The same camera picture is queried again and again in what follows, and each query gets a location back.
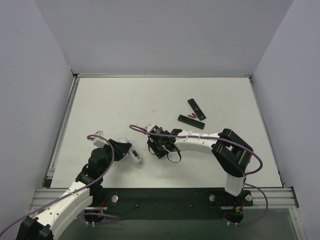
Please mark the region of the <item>white remote control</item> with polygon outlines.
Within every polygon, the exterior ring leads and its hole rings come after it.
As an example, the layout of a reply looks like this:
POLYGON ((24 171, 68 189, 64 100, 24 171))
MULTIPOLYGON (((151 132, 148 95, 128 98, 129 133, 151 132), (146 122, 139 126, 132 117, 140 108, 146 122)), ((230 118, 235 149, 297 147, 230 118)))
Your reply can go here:
MULTIPOLYGON (((119 140, 120 143, 131 143, 127 138, 122 138, 119 140)), ((142 162, 141 155, 137 152, 137 150, 134 148, 133 144, 131 145, 130 149, 128 150, 128 155, 130 158, 136 163, 140 164, 142 162)))

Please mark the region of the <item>wide black remote control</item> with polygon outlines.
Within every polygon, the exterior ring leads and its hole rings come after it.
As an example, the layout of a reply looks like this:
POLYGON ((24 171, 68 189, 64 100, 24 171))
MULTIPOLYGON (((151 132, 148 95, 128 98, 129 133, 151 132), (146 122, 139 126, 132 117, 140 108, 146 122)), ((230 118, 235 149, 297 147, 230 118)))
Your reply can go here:
POLYGON ((181 114, 178 116, 177 120, 181 123, 190 125, 192 127, 195 127, 195 128, 201 129, 201 130, 203 130, 205 127, 205 123, 198 121, 198 120, 195 120, 193 118, 181 115, 181 114))

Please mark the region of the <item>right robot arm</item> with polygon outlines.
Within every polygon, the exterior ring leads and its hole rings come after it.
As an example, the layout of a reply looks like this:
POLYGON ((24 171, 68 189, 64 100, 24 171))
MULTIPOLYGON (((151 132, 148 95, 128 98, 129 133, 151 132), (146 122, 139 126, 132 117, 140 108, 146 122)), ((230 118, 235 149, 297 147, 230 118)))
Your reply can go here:
POLYGON ((177 152, 179 157, 185 151, 213 155, 227 173, 224 190, 235 197, 242 192, 251 160, 251 154, 243 148, 253 149, 232 130, 225 128, 220 133, 208 134, 182 129, 168 132, 156 125, 145 130, 149 133, 148 149, 159 159, 168 157, 171 152, 177 152))

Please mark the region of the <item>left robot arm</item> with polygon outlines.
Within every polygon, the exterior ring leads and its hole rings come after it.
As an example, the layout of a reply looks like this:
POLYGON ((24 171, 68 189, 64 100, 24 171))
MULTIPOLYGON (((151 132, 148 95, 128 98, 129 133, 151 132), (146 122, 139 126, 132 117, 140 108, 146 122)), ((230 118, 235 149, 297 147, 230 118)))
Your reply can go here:
POLYGON ((87 164, 75 181, 58 199, 44 206, 35 217, 27 216, 20 224, 17 240, 57 240, 74 219, 88 206, 103 199, 103 175, 113 162, 129 153, 132 144, 112 139, 92 150, 87 164))

